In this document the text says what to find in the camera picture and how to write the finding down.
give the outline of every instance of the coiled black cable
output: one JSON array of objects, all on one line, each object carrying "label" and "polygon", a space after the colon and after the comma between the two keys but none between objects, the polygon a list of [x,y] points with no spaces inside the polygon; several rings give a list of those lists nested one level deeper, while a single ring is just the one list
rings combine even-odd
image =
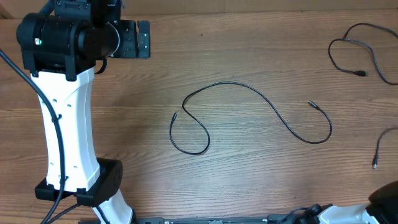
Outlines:
[{"label": "coiled black cable", "polygon": [[372,48],[369,44],[367,44],[367,43],[365,43],[365,42],[362,42],[362,41],[359,41],[359,40],[347,39],[347,35],[348,35],[349,31],[350,31],[352,28],[354,28],[354,27],[356,27],[356,26],[360,26],[360,25],[370,26],[370,27],[374,27],[374,28],[377,28],[377,29],[380,29],[380,30],[384,30],[384,31],[386,31],[386,32],[388,32],[388,33],[390,33],[390,34],[392,34],[392,35],[394,35],[395,37],[398,38],[398,34],[397,34],[397,33],[395,33],[394,31],[392,31],[392,30],[390,30],[390,29],[388,29],[388,28],[385,28],[385,27],[382,27],[382,26],[379,26],[379,25],[370,24],[370,23],[363,23],[363,22],[362,22],[362,23],[359,23],[359,24],[355,24],[355,25],[351,26],[351,27],[347,30],[347,32],[345,33],[345,35],[344,35],[343,38],[337,38],[337,39],[334,39],[334,40],[332,40],[332,41],[330,42],[329,48],[328,48],[328,53],[329,53],[329,58],[330,58],[331,62],[333,63],[333,65],[334,65],[338,70],[340,70],[340,71],[342,71],[342,72],[352,73],[352,74],[355,74],[355,75],[359,75],[359,76],[361,76],[361,77],[367,76],[366,72],[365,72],[365,71],[362,71],[362,70],[353,71],[353,70],[347,70],[347,69],[343,69],[343,68],[339,67],[339,66],[336,64],[336,62],[333,60],[333,57],[331,56],[331,53],[330,53],[330,49],[331,49],[332,44],[333,44],[334,42],[337,42],[337,41],[345,41],[345,42],[351,42],[351,43],[361,44],[361,45],[365,46],[366,48],[368,48],[368,49],[371,51],[372,58],[373,58],[373,64],[374,64],[374,66],[376,67],[376,70],[377,70],[378,74],[380,75],[381,79],[382,79],[385,83],[387,83],[387,84],[389,84],[389,85],[398,85],[398,83],[392,83],[392,82],[388,81],[388,80],[384,77],[384,75],[382,74],[382,72],[381,72],[381,70],[380,70],[380,68],[379,68],[379,65],[378,65],[378,63],[377,63],[376,56],[375,56],[375,54],[374,54],[373,48]]},{"label": "coiled black cable", "polygon": [[207,88],[210,88],[210,87],[213,87],[213,86],[217,86],[217,85],[224,85],[224,84],[239,85],[239,86],[246,87],[246,88],[248,88],[248,89],[250,89],[250,90],[252,90],[252,91],[255,91],[258,95],[260,95],[261,97],[263,97],[263,98],[268,102],[268,104],[272,107],[272,109],[274,109],[275,113],[278,115],[279,119],[283,122],[283,124],[286,126],[286,128],[287,128],[296,138],[298,138],[299,140],[301,140],[301,141],[303,141],[303,142],[305,142],[305,143],[309,143],[309,144],[320,144],[320,143],[323,143],[323,142],[327,141],[327,140],[330,138],[330,136],[331,136],[332,125],[331,125],[331,121],[330,121],[329,116],[328,116],[318,105],[316,105],[316,104],[315,104],[314,102],[312,102],[312,101],[309,101],[310,105],[313,106],[313,107],[314,107],[315,109],[317,109],[318,111],[320,111],[323,115],[325,115],[325,117],[327,118],[327,120],[328,120],[328,122],[329,122],[329,125],[330,125],[329,135],[328,135],[324,140],[322,140],[322,141],[315,141],[315,142],[314,142],[314,141],[308,141],[308,140],[305,140],[305,139],[301,138],[301,137],[300,137],[298,134],[296,134],[296,133],[293,131],[293,129],[286,123],[286,121],[281,117],[281,115],[279,114],[279,112],[276,110],[275,106],[266,98],[266,96],[264,96],[262,93],[260,93],[258,90],[254,89],[253,87],[250,87],[250,86],[248,86],[248,85],[245,85],[245,84],[242,84],[242,83],[238,83],[238,82],[218,82],[218,83],[214,83],[214,84],[208,85],[208,86],[206,86],[206,87],[203,87],[203,88],[201,88],[200,90],[194,91],[193,93],[191,93],[191,94],[189,94],[187,97],[185,97],[184,101],[182,102],[182,109],[183,109],[192,119],[194,119],[194,120],[203,128],[203,130],[205,130],[205,132],[206,132],[206,134],[207,134],[208,142],[207,142],[206,148],[205,148],[204,150],[202,150],[202,151],[200,151],[200,152],[187,152],[187,151],[184,151],[183,149],[179,148],[179,147],[176,145],[176,143],[174,142],[173,137],[172,137],[172,127],[173,127],[173,124],[174,124],[175,119],[177,118],[177,112],[174,113],[173,118],[172,118],[172,121],[171,121],[171,123],[170,123],[169,134],[170,134],[170,140],[171,140],[172,144],[173,144],[179,151],[181,151],[181,152],[183,152],[183,153],[185,153],[185,154],[189,154],[189,155],[200,155],[200,154],[203,154],[204,152],[206,152],[206,150],[209,148],[209,145],[210,145],[210,134],[209,134],[209,132],[207,131],[207,129],[205,128],[205,126],[204,126],[199,120],[196,119],[196,117],[194,117],[192,114],[190,114],[190,113],[187,111],[187,109],[185,109],[185,104],[188,102],[188,100],[189,100],[191,97],[193,97],[193,96],[196,95],[197,93],[199,93],[199,92],[201,92],[201,91],[203,91],[203,90],[206,90]]},{"label": "coiled black cable", "polygon": [[65,187],[65,154],[63,151],[63,140],[62,140],[62,133],[61,133],[61,127],[60,123],[58,122],[58,117],[57,114],[54,111],[54,108],[52,107],[49,99],[45,96],[45,94],[42,92],[42,90],[0,49],[0,57],[4,59],[4,61],[7,62],[7,64],[14,69],[14,71],[17,72],[17,74],[27,82],[30,87],[38,94],[40,99],[44,102],[46,105],[47,109],[50,112],[52,122],[54,123],[55,127],[55,132],[57,134],[57,140],[58,140],[58,148],[60,152],[60,170],[61,170],[61,179],[60,179],[60,190],[58,191],[58,196],[57,199],[55,200],[54,204],[52,205],[52,208],[50,209],[49,213],[47,216],[43,219],[42,224],[47,223],[47,221],[51,218],[52,214],[54,213],[55,209],[57,208],[58,204],[60,203],[63,195],[63,189]]}]

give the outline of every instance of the white robot part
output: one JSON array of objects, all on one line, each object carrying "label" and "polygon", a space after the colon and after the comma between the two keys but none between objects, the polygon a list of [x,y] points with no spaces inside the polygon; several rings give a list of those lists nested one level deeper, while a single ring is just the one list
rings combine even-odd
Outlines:
[{"label": "white robot part", "polygon": [[318,218],[320,224],[379,224],[376,218],[367,213],[368,205],[332,206],[321,212]]},{"label": "white robot part", "polygon": [[[91,130],[91,87],[94,68],[77,75],[75,82],[68,82],[65,74],[39,72],[31,76],[33,82],[44,92],[59,119],[65,149],[65,191],[89,190],[100,176],[93,146]],[[42,107],[45,136],[49,153],[47,184],[60,188],[60,157],[57,135],[50,113],[44,102]]]},{"label": "white robot part", "polygon": [[[99,205],[99,208],[104,213],[108,223],[130,224],[132,221],[132,209],[126,204],[120,190],[113,195],[109,200]],[[101,220],[101,224],[108,224],[102,219],[97,208],[93,208]]]}]

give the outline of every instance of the cable connector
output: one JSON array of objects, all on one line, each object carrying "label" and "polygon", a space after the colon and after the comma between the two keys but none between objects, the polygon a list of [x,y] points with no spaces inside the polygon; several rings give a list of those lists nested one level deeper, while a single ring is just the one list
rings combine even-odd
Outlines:
[{"label": "cable connector", "polygon": [[174,113],[174,115],[173,115],[172,121],[174,121],[174,120],[177,118],[177,114],[178,114],[178,112],[176,111],[176,112]]},{"label": "cable connector", "polygon": [[57,121],[59,121],[61,118],[62,118],[62,114],[59,114],[59,115],[58,115],[58,118],[57,118]]},{"label": "cable connector", "polygon": [[365,71],[362,71],[362,70],[360,70],[360,71],[354,71],[353,73],[354,73],[355,75],[358,75],[358,76],[361,76],[361,77],[365,77],[365,76],[368,75]]},{"label": "cable connector", "polygon": [[379,160],[379,157],[376,155],[374,156],[373,162],[372,162],[372,169],[377,168],[377,161]]},{"label": "cable connector", "polygon": [[312,101],[309,101],[308,102],[312,107],[314,107],[315,109],[317,109],[317,110],[319,110],[320,108],[319,108],[319,106],[318,105],[316,105],[314,102],[312,102]]}]

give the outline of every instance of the black clamp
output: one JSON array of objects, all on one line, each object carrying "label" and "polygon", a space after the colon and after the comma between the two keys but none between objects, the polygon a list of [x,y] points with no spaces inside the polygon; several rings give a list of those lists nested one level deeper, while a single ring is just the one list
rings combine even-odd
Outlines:
[{"label": "black clamp", "polygon": [[[97,161],[100,170],[99,177],[89,191],[86,189],[78,189],[77,192],[64,191],[62,198],[74,195],[79,205],[97,207],[118,192],[123,176],[122,162],[103,158],[97,158]],[[47,185],[46,178],[35,188],[36,198],[48,201],[55,201],[58,191],[53,185]]]},{"label": "black clamp", "polygon": [[62,118],[62,114],[59,114],[59,115],[58,115],[58,118],[57,118],[57,121],[59,121],[61,118]]},{"label": "black clamp", "polygon": [[149,21],[120,20],[113,23],[120,35],[120,46],[113,58],[150,58]]}]

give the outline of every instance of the wood grain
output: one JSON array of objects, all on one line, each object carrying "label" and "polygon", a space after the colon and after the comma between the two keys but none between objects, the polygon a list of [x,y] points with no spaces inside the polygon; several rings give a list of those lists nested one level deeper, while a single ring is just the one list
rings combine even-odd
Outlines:
[{"label": "wood grain", "polygon": [[[38,12],[48,0],[1,0],[0,13],[22,19]],[[209,14],[313,10],[396,9],[398,0],[133,0],[126,1],[125,16],[156,14]]]},{"label": "wood grain", "polygon": [[[364,203],[370,193],[397,179],[397,132],[382,140],[377,170],[371,169],[382,131],[398,126],[398,88],[385,84],[369,52],[329,42],[358,22],[398,30],[396,10],[268,12],[136,16],[151,22],[152,58],[111,59],[92,93],[97,156],[121,159],[121,190],[138,217],[241,217],[287,212],[313,203]],[[1,20],[2,49],[22,67],[15,38],[19,20]],[[350,37],[371,44],[385,76],[398,82],[398,41],[369,27]],[[169,124],[180,111],[174,138],[201,150],[205,133],[181,110],[191,92],[219,81],[237,81],[265,94],[302,137],[328,134],[324,144],[292,136],[270,106],[240,86],[218,86],[187,105],[208,128],[211,145],[202,156],[177,151]],[[47,150],[37,96],[0,62],[0,222],[39,223],[51,206],[34,187],[47,171]],[[62,202],[61,210],[74,201]],[[93,218],[78,208],[59,223]]]}]

